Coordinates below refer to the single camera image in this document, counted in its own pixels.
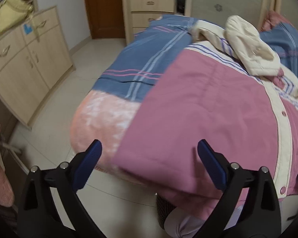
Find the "upper wardrobe drawer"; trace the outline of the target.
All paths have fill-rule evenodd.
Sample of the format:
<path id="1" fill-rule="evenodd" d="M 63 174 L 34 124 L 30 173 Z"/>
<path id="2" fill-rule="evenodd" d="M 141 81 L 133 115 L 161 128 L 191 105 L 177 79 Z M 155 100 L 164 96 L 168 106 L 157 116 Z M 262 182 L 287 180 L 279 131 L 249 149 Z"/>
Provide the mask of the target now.
<path id="1" fill-rule="evenodd" d="M 170 12 L 175 10 L 176 0 L 130 0 L 131 11 L 157 11 L 157 12 Z"/>

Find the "blue sticker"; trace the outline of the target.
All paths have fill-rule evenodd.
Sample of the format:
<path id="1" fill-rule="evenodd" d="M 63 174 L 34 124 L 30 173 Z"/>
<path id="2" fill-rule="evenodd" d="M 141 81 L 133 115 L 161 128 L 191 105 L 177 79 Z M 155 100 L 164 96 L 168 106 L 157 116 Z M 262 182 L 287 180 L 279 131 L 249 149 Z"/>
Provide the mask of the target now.
<path id="1" fill-rule="evenodd" d="M 23 31 L 25 35 L 29 35 L 32 33 L 33 29 L 29 24 L 23 24 Z"/>

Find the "wardrobe drawer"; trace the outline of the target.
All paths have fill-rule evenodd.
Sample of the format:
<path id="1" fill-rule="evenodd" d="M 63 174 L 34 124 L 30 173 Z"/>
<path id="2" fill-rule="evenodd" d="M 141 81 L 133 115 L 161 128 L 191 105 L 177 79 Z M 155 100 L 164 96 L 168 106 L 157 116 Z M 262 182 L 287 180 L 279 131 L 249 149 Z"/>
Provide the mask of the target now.
<path id="1" fill-rule="evenodd" d="M 130 0 L 131 11 L 157 11 L 157 12 L 170 12 L 175 10 L 176 0 Z"/>
<path id="2" fill-rule="evenodd" d="M 150 22 L 160 19 L 164 14 L 161 12 L 132 12 L 132 27 L 149 27 Z"/>

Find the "brown wooden door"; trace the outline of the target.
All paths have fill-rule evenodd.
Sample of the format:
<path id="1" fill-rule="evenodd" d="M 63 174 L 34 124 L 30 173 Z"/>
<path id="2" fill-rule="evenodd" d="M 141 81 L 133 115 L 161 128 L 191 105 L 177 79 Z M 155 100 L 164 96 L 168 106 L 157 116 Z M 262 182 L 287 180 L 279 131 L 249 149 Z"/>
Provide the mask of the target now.
<path id="1" fill-rule="evenodd" d="M 122 0 L 85 0 L 93 39 L 125 38 Z"/>

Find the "peach fleece blanket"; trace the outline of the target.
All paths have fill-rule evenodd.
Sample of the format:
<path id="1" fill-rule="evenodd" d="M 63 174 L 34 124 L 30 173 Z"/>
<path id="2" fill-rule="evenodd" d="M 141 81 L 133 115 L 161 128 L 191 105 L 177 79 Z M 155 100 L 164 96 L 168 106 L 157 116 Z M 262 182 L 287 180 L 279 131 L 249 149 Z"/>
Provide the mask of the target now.
<path id="1" fill-rule="evenodd" d="M 70 127 L 70 143 L 73 151 L 83 152 L 92 141 L 101 141 L 102 155 L 96 169 L 123 178 L 124 174 L 111 164 L 111 159 L 140 106 L 139 102 L 91 90 L 73 116 Z"/>

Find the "yellow backpack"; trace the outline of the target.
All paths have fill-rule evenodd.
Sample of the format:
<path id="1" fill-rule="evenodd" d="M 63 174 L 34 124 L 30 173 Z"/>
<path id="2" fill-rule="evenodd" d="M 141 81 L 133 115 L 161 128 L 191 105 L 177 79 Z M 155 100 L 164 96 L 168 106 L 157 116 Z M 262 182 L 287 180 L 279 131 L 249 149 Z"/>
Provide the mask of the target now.
<path id="1" fill-rule="evenodd" d="M 24 0 L 2 0 L 0 2 L 0 36 L 26 19 L 33 10 L 33 5 Z"/>

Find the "blue plaid bed cover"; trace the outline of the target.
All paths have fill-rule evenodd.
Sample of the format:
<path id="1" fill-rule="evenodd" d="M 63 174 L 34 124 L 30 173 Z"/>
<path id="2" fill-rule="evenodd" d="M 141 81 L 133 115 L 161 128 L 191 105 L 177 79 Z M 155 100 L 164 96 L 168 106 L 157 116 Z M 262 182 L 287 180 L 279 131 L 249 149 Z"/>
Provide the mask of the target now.
<path id="1" fill-rule="evenodd" d="M 210 36 L 209 41 L 218 51 L 236 57 L 237 46 L 225 36 L 222 27 L 205 20 L 164 14 L 135 34 L 134 41 L 123 49 L 93 88 L 140 103 L 178 54 L 196 44 L 199 35 Z M 298 78 L 297 29 L 280 23 L 270 31 L 260 32 L 259 37 Z"/>

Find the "pink folded quilt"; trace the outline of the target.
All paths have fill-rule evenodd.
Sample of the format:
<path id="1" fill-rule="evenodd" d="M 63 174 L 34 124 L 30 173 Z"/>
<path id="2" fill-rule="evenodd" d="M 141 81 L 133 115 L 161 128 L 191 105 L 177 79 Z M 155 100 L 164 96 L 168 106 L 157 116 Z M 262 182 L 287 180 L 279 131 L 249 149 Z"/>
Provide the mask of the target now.
<path id="1" fill-rule="evenodd" d="M 260 31 L 270 31 L 280 23 L 287 23 L 292 25 L 291 22 L 287 20 L 285 17 L 283 17 L 281 14 L 271 10 L 267 13 L 266 17 L 264 18 Z"/>

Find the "light wood sideboard cabinet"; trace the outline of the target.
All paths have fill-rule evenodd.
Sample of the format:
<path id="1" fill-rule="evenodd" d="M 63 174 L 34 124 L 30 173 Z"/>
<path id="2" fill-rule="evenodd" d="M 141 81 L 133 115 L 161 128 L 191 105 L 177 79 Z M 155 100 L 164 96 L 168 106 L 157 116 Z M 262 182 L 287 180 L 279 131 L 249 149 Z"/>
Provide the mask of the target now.
<path id="1" fill-rule="evenodd" d="M 24 34 L 23 24 L 31 25 L 31 34 Z M 57 7 L 36 12 L 0 37 L 0 100 L 27 128 L 73 70 Z"/>

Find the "lavender trouser knee right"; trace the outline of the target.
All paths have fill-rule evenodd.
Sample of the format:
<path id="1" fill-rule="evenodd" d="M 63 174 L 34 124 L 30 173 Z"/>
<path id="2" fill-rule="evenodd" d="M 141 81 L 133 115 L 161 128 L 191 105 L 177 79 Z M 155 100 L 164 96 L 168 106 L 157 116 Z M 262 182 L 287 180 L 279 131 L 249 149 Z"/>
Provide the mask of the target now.
<path id="1" fill-rule="evenodd" d="M 193 237 L 205 222 L 176 207 L 167 216 L 164 228 L 170 237 Z"/>

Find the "pink and cream hooded jacket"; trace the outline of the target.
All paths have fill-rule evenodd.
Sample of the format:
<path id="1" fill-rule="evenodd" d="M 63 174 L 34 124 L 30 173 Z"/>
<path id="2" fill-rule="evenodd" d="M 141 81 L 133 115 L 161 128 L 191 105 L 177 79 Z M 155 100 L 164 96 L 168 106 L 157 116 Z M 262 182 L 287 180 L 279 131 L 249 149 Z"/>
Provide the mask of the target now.
<path id="1" fill-rule="evenodd" d="M 206 219 L 221 197 L 197 154 L 212 149 L 244 169 L 266 166 L 277 196 L 298 194 L 298 77 L 256 28 L 230 16 L 198 21 L 195 36 L 143 100 L 111 160 L 191 215 Z"/>

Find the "lower wardrobe drawer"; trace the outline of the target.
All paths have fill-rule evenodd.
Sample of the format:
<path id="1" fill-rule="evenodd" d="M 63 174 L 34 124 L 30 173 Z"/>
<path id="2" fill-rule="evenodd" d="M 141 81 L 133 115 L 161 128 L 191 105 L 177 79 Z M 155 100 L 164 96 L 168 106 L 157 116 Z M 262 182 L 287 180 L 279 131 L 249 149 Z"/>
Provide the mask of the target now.
<path id="1" fill-rule="evenodd" d="M 149 27 L 150 22 L 160 19 L 164 14 L 161 12 L 132 12 L 132 27 Z"/>

